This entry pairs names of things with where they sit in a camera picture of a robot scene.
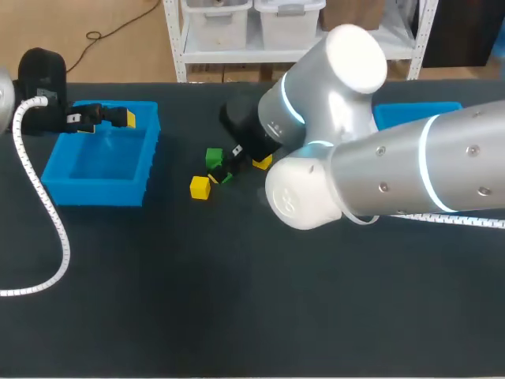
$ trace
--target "black power cord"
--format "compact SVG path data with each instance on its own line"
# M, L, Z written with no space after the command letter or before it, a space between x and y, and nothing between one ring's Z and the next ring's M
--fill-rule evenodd
M84 58L84 56L88 52L89 48L91 46L93 46L95 43L101 41L102 39L106 39L109 36L112 36L114 33L119 32L121 29L125 28L126 26L130 25L131 23L133 23L133 22L141 19L144 16L147 16L150 12L152 12L153 10L155 10L159 6L159 4L161 4L161 0L158 0L156 2L156 4L154 4L154 6L152 8L150 8L150 10L148 10L148 11L142 13L141 15L139 15L139 16L131 19L128 22L125 22L123 25L121 25L120 27L116 28L112 32L107 33L106 35L102 36L102 33L97 32L97 31L87 32L86 33L86 39L90 40L91 43L86 46L86 48L82 51L82 54L80 55L79 59L77 59L77 62L75 62L72 67L70 67L68 70L66 70L66 73L69 73L70 71L72 71L73 69L75 69L77 67L77 65L80 63L80 61L82 61L82 58Z

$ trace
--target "white metal shelf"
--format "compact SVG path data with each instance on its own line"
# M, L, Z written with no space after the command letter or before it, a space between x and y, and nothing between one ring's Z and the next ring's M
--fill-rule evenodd
M185 38L182 61L184 63L297 62L298 59L309 51L309 49L265 50L261 34L260 15L254 10L249 12L247 25L247 46L243 50L235 51L199 51L192 33L191 24L186 25L188 32ZM326 32L318 28L314 44L325 34ZM379 29L371 31L371 34L382 47L387 59L410 59L412 57L415 40L403 22L394 1L389 1Z
M400 0L387 0L386 11L379 29L370 33L382 47L387 59L411 59L410 71L407 79L417 79L422 65L426 44L436 7L439 0L420 1L420 22L417 38L414 39L405 17L400 12L397 2ZM276 50L264 49L261 34L259 14L249 12L247 46L244 50L237 51L200 51L191 30L189 20L186 18L182 32L178 17L178 0L164 0L166 21L174 66L178 81L186 81L186 63L261 63L261 62L296 62L308 49L302 50ZM324 37L326 32L317 30L314 44Z

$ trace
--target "cardboard box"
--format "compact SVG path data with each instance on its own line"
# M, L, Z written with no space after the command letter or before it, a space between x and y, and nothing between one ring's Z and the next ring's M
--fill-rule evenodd
M274 63L271 73L271 81L279 81L280 78L293 67L294 63Z
M271 65L229 64L224 67L223 83L270 81Z
M342 24L378 29L385 5L386 0L326 0L326 7L321 11L321 27L328 32Z
M186 76L189 83L222 83L223 71L222 64L188 65Z

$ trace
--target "blue plastic bin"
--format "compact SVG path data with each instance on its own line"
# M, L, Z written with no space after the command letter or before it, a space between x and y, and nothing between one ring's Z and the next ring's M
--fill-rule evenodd
M387 129L415 120L462 109L456 102L380 104L373 108L377 129Z
M42 175L57 205L141 206L159 136L158 104L79 101L127 107L136 128L102 122L95 133L62 134Z
M505 20L503 20L502 28L499 30L495 46L492 48L492 54L500 60L499 75L502 79L505 79Z

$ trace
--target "glowing blue ring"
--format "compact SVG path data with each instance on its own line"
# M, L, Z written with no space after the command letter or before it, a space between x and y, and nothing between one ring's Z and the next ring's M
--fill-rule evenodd
M282 99L284 100L284 103L287 107L287 110L293 115L293 117L295 117L299 122L301 122L302 124L305 124L305 120L303 119L303 117L300 116L300 114L298 112L296 112L293 108L293 106L291 105L290 101L287 99L287 95L286 95L286 89L284 88L284 82L286 81L286 74L284 74L284 76L282 77L282 80L281 80L281 93L282 93Z
M308 144L321 144L321 145L327 146L329 148L334 146L331 142L328 142L328 141L310 141Z
M423 183L425 185L426 191L428 192L428 195L432 198L432 201L436 204L437 207L442 209L444 212L457 212L453 209L450 209L447 207L440 199L438 196L436 196L436 192L433 189L433 185L431 180L429 179L429 173L428 173L428 164L426 163L426 144L428 142L428 132L430 128L432 127L433 122L439 117L440 115L436 115L431 117L428 122L426 122L425 128L423 129L421 133L421 137L419 139L419 171L421 172L421 178L423 179Z

